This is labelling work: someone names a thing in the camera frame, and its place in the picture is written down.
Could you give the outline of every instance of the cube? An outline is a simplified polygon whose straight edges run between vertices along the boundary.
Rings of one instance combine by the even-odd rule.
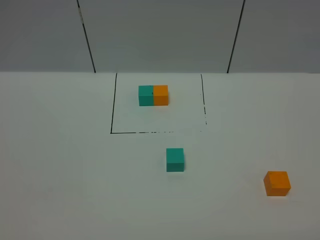
[[[166,171],[167,172],[184,172],[185,155],[183,148],[166,149]]]
[[[267,196],[286,196],[291,189],[286,171],[268,171],[263,182]]]
[[[155,106],[169,105],[168,85],[153,86],[153,102]]]
[[[139,86],[139,106],[154,105],[154,86]]]

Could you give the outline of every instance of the black line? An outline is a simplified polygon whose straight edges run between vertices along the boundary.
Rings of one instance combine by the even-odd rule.
[[[115,81],[114,81],[114,96],[113,96],[113,108],[112,108],[112,120],[111,120],[111,131],[110,134],[122,134],[126,132],[112,132],[112,126],[114,124],[114,113],[115,113],[115,101],[116,101],[116,88],[117,88],[117,76],[118,73],[115,74]]]
[[[204,119],[205,125],[207,125],[207,114],[206,114],[206,105],[205,105],[205,93],[204,93],[204,80],[201,74],[201,84],[202,84],[202,97],[203,97],[203,109],[204,109]]]
[[[245,3],[246,3],[246,0],[243,0],[242,8],[241,8],[241,13],[240,13],[240,17],[239,17],[239,22],[238,22],[238,27],[237,27],[237,29],[236,29],[235,38],[234,38],[234,42],[233,42],[233,47],[232,47],[232,51],[231,51],[231,56],[230,56],[230,60],[229,60],[228,70],[226,71],[227,74],[229,73],[229,69],[230,69],[232,57],[233,57],[233,55],[234,55],[235,45],[236,45],[237,38],[238,38],[238,32],[239,32],[239,27],[240,27],[241,19],[242,19],[242,13],[244,12]]]
[[[76,0],[76,2],[78,3],[78,8],[81,12],[81,8],[80,8],[80,5],[79,5],[79,0]],[[89,40],[88,40],[88,36],[87,36],[87,31],[86,31],[86,27],[85,27],[85,23],[84,23],[84,18],[81,14],[81,22],[82,22],[82,27],[83,27],[83,31],[84,31],[84,35],[85,35],[85,39],[86,39],[86,44],[88,46],[88,49],[89,49],[89,54],[90,54],[90,58],[91,58],[91,63],[92,63],[92,67],[93,67],[93,71],[94,73],[96,73],[96,67],[95,67],[95,63],[94,63],[94,59],[92,57],[92,53],[91,53],[91,49],[90,49],[90,45],[89,45]]]

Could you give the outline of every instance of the table surface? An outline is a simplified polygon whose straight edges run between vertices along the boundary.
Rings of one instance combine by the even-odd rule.
[[[0,73],[0,239],[318,239],[320,74],[199,77],[201,129],[111,134],[115,73]],[[286,197],[267,171],[288,172]]]

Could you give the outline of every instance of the teal block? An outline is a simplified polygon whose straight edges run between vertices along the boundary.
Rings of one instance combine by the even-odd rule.
[[[139,106],[154,106],[154,86],[139,86]]]
[[[166,149],[166,171],[167,172],[184,172],[185,155],[183,148]]]

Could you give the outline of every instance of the orange cube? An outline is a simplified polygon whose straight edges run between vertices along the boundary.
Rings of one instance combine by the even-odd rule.
[[[169,105],[168,85],[153,86],[153,105],[154,106]]]
[[[291,189],[286,171],[268,171],[263,182],[267,196],[286,196]]]

